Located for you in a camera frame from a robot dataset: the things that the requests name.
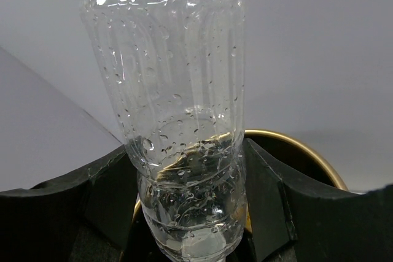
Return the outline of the clear crushed bottle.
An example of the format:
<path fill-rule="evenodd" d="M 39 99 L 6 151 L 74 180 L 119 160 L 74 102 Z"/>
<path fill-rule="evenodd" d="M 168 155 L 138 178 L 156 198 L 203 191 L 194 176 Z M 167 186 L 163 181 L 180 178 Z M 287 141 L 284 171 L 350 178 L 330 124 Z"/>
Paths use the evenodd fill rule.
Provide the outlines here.
<path fill-rule="evenodd" d="M 80 16 L 172 261 L 224 261 L 246 222 L 244 0 L 81 0 Z"/>

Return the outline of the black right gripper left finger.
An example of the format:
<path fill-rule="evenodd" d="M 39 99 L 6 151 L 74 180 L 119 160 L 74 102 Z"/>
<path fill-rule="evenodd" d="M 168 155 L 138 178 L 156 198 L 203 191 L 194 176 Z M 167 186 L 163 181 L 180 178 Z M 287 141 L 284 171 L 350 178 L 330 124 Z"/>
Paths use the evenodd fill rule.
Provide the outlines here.
<path fill-rule="evenodd" d="M 136 203 L 124 147 L 30 189 L 1 193 L 2 261 L 120 261 Z"/>

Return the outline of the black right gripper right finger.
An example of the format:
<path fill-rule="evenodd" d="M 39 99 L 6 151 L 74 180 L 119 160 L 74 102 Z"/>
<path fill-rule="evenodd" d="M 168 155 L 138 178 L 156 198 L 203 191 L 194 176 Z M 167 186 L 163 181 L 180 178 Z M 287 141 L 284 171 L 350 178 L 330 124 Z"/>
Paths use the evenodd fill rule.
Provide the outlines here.
<path fill-rule="evenodd" d="M 362 195 L 314 180 L 243 142 L 246 194 L 258 261 L 391 261 L 392 186 Z"/>

